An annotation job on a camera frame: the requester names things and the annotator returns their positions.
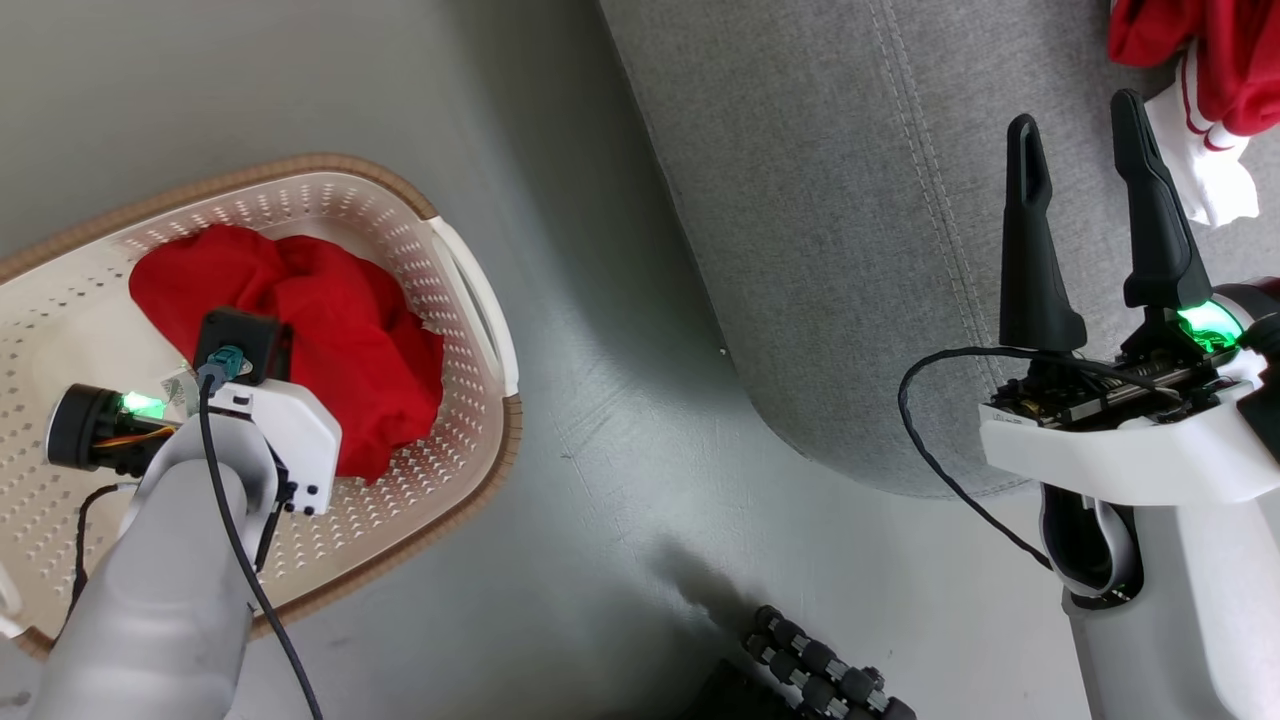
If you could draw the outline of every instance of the white cloth with red stripe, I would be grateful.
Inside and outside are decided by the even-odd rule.
[[[1187,218],[1219,228],[1236,218],[1257,218],[1258,188],[1240,164],[1249,138],[1199,111],[1196,45],[1178,61],[1174,85],[1147,101],[1147,115]]]

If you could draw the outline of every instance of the black gripper mechanism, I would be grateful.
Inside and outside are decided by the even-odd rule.
[[[1116,172],[1129,186],[1133,274],[1124,282],[1129,307],[1184,310],[1212,295],[1178,188],[1160,156],[1142,97],[1121,90],[1111,97]]]
[[[1084,318],[1071,309],[1048,229],[1053,183],[1030,115],[1009,124],[1000,343],[1070,352],[1084,347]]]

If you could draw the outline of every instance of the black cable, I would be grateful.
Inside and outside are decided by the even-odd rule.
[[[136,487],[134,483],[102,486],[91,492],[81,505],[79,519],[76,521],[76,577],[72,579],[72,603],[67,609],[68,619],[70,619],[72,611],[76,610],[76,603],[79,602],[79,596],[84,592],[84,585],[88,584],[88,573],[84,571],[84,534],[88,532],[88,510],[100,498],[111,495],[113,492],[132,487]]]
[[[943,350],[941,352],[934,352],[933,355],[929,355],[928,357],[920,360],[915,365],[911,365],[911,369],[909,369],[906,374],[902,375],[902,382],[897,386],[897,411],[902,415],[902,427],[906,429],[906,434],[910,436],[911,443],[915,445],[915,450],[916,452],[920,454],[920,457],[923,457],[924,461],[929,464],[929,468],[932,468],[933,471],[940,478],[942,478],[942,482],[946,483],[948,488],[951,488],[951,492],[956,493],[956,496],[960,497],[960,500],[963,500],[965,505],[972,507],[974,512],[980,515],[982,519],[987,521],[987,524],[1004,533],[1005,537],[1007,537],[1014,544],[1023,548],[1028,555],[1034,557],[1036,561],[1043,565],[1046,569],[1052,570],[1053,566],[1050,564],[1048,557],[1046,557],[1043,552],[1041,552],[1036,546],[1018,537],[1018,533],[1012,532],[1004,523],[997,520],[991,512],[987,511],[986,507],[978,505],[978,501],[969,497],[969,493],[966,493],[964,488],[960,487],[960,483],[957,483],[955,478],[948,475],[947,471],[942,469],[942,465],[938,462],[938,459],[934,457],[933,454],[931,454],[928,450],[925,450],[924,441],[920,438],[920,433],[916,432],[915,425],[911,421],[911,411],[908,409],[908,388],[910,388],[911,380],[914,380],[915,377],[919,375],[922,370],[924,370],[929,365],[933,365],[934,363],[942,360],[950,360],[952,357],[982,357],[982,356],[1014,357],[1016,360],[1039,360],[1050,365],[1061,365],[1064,368],[1074,368],[1076,370],[1082,370],[1094,375],[1102,375],[1105,378],[1115,378],[1117,380],[1123,380],[1132,386],[1149,389],[1152,392],[1157,392],[1161,395],[1170,395],[1170,397],[1178,393],[1170,388],[1161,387],[1160,384],[1147,378],[1139,378],[1138,375],[1132,375],[1123,370],[1116,370],[1115,368],[1111,368],[1110,365],[1103,365],[1102,363],[1094,363],[1092,360],[1082,360],[1079,357],[1071,357],[1068,355],[1053,355],[1050,352],[1018,350],[1015,347],[960,347],[955,350]]]
[[[289,634],[284,632],[284,624],[280,623],[280,618],[275,614],[275,609],[271,607],[271,601],[266,598],[266,593],[262,591],[262,584],[257,582],[257,571],[253,570],[253,565],[250,562],[248,555],[244,553],[244,547],[239,541],[239,533],[236,530],[236,520],[232,518],[232,509],[227,502],[227,488],[223,487],[223,474],[218,469],[218,456],[214,452],[214,433],[209,427],[209,395],[212,386],[214,378],[206,377],[200,388],[200,434],[205,442],[205,460],[209,461],[209,475],[214,480],[214,497],[218,498],[218,514],[223,518],[223,528],[227,530],[227,539],[232,543],[232,551],[236,553],[236,561],[239,562],[241,571],[244,573],[244,579],[248,582],[250,589],[253,591],[253,597],[257,600],[259,607],[262,609],[262,615],[266,616],[266,621],[271,624],[271,629],[275,630],[275,637],[280,641],[280,647],[284,650],[284,655],[289,659],[289,665],[293,666],[293,674],[298,678],[298,685],[302,688],[302,694],[307,698],[307,707],[311,710],[311,717],[315,720],[323,720],[324,715],[320,712],[320,703],[316,701],[315,691],[311,689],[311,680],[307,679],[307,671],[302,667],[302,661],[298,660],[298,651],[293,648],[293,641],[291,641]]]

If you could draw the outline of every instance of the red cloth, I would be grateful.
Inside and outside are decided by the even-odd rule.
[[[271,242],[214,225],[138,260],[129,293],[186,357],[215,307],[291,325],[291,380],[342,425],[339,475],[374,482],[396,448],[431,432],[443,397],[442,338],[422,329],[394,278],[337,245],[306,236]]]
[[[1119,0],[1111,10],[1107,51],[1116,63],[1160,65],[1190,41],[1206,119],[1240,136],[1280,122],[1280,3]]]

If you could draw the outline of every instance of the green led light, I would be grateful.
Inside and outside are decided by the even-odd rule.
[[[1179,324],[1206,352],[1235,347],[1244,328],[1217,302],[1210,300],[1198,307],[1179,310]]]
[[[125,395],[122,405],[124,410],[131,415],[141,415],[143,418],[164,418],[164,401],[156,400],[154,397],[147,397],[138,392],[131,392]]]

